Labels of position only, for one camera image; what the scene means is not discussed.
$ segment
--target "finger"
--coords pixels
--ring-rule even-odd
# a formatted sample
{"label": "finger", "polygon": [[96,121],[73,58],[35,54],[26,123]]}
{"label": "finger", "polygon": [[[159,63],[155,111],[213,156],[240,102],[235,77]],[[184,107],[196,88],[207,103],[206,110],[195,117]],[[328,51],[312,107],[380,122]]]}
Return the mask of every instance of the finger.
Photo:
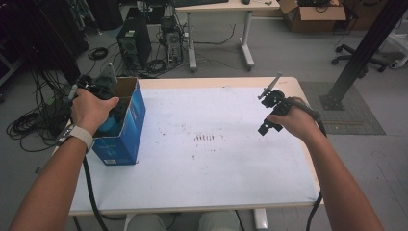
{"label": "finger", "polygon": [[282,119],[283,119],[283,117],[280,116],[280,115],[268,115],[267,116],[267,120],[269,120],[272,123],[276,123],[276,124],[281,124]]}

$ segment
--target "carpet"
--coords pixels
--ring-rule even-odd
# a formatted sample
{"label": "carpet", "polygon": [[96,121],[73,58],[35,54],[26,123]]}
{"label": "carpet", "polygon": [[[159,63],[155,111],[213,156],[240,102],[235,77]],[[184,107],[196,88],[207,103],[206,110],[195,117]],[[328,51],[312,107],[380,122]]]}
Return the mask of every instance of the carpet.
{"label": "carpet", "polygon": [[327,94],[333,85],[331,82],[300,82],[310,106],[321,114],[327,134],[386,135],[354,86],[342,100],[344,111],[325,111],[320,104],[319,95]]}

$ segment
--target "cardboard box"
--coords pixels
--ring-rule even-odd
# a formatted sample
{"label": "cardboard box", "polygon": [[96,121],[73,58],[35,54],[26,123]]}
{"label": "cardboard box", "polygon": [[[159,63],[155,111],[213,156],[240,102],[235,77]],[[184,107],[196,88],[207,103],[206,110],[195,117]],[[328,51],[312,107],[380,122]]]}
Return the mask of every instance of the cardboard box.
{"label": "cardboard box", "polygon": [[134,165],[146,112],[138,79],[117,78],[115,96],[125,107],[125,113],[117,119],[118,134],[106,136],[98,131],[92,149],[107,166]]}
{"label": "cardboard box", "polygon": [[294,0],[281,0],[284,21],[292,32],[330,32],[337,20],[345,20],[343,6],[332,0],[330,7],[299,7]]}
{"label": "cardboard box", "polygon": [[359,18],[375,19],[387,4],[387,0],[342,0]]}

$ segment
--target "white desk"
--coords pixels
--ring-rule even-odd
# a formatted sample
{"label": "white desk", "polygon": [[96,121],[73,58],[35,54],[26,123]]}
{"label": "white desk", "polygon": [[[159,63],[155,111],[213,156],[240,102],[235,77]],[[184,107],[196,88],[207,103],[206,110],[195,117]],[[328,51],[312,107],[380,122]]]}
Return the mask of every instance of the white desk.
{"label": "white desk", "polygon": [[[271,112],[257,96],[273,78],[140,80],[146,105],[138,163],[89,168],[104,214],[312,205],[318,196],[307,151],[286,130],[262,137]],[[292,77],[277,88],[305,98]],[[90,215],[81,170],[71,215]]]}
{"label": "white desk", "polygon": [[[227,3],[176,8],[176,11],[179,13],[187,13],[190,69],[192,71],[197,70],[192,26],[197,24],[211,26],[212,23],[244,24],[243,36],[240,38],[242,51],[248,68],[250,69],[251,67],[255,66],[247,44],[252,11],[268,11],[274,9],[279,9],[279,4],[276,2],[276,0],[273,0],[272,4],[269,6],[255,1],[251,1],[248,5],[245,5],[241,2],[241,0],[229,0]],[[191,14],[200,14],[201,16],[199,18],[192,18]]]}

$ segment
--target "wrist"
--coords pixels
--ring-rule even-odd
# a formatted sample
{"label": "wrist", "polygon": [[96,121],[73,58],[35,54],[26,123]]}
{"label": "wrist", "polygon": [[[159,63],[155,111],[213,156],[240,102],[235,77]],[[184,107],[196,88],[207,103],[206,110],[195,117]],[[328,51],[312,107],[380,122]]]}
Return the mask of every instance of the wrist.
{"label": "wrist", "polygon": [[63,129],[56,140],[56,145],[60,146],[72,137],[82,141],[85,144],[87,153],[90,151],[93,145],[92,134],[87,129],[84,129],[75,124],[70,124],[65,129]]}
{"label": "wrist", "polygon": [[322,132],[319,129],[311,131],[307,133],[305,136],[303,136],[303,138],[301,138],[301,140],[303,140],[303,142],[306,145],[310,145],[315,143],[316,141],[322,141],[324,139],[326,139],[326,137],[322,134]]}

